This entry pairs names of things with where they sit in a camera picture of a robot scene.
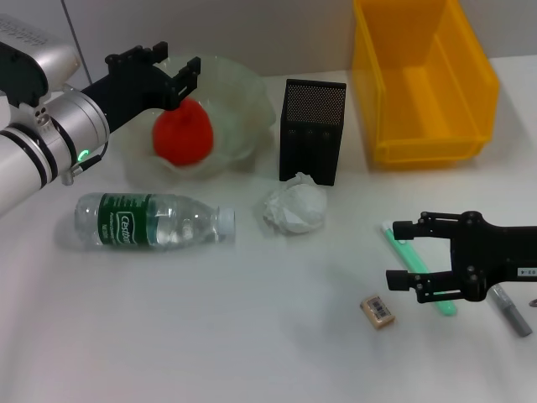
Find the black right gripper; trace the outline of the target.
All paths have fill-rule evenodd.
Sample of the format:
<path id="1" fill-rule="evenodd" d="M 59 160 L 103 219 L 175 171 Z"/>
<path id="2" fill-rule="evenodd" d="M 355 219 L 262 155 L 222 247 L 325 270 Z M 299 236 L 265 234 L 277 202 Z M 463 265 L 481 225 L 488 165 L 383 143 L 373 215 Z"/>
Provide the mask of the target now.
<path id="1" fill-rule="evenodd" d="M 420 304 L 483 301 L 495 285 L 536 281 L 536 227 L 500 227 L 479 212 L 422 212 L 417 222 L 393 222 L 396 240 L 451 239 L 451 270 L 416 274 L 387 270 L 388 289 L 415 290 Z"/>

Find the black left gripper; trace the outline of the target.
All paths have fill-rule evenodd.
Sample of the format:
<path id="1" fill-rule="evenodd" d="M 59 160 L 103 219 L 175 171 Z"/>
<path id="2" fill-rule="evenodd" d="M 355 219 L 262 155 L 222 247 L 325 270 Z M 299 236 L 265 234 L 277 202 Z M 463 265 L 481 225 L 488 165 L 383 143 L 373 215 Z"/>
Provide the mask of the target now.
<path id="1" fill-rule="evenodd" d="M 108 74 L 82 92 L 105 115 L 111 131 L 148 109 L 173 111 L 197 88 L 201 58 L 194 57 L 172 78 L 154 64 L 168 57 L 168 43 L 137 45 L 105 58 Z"/>

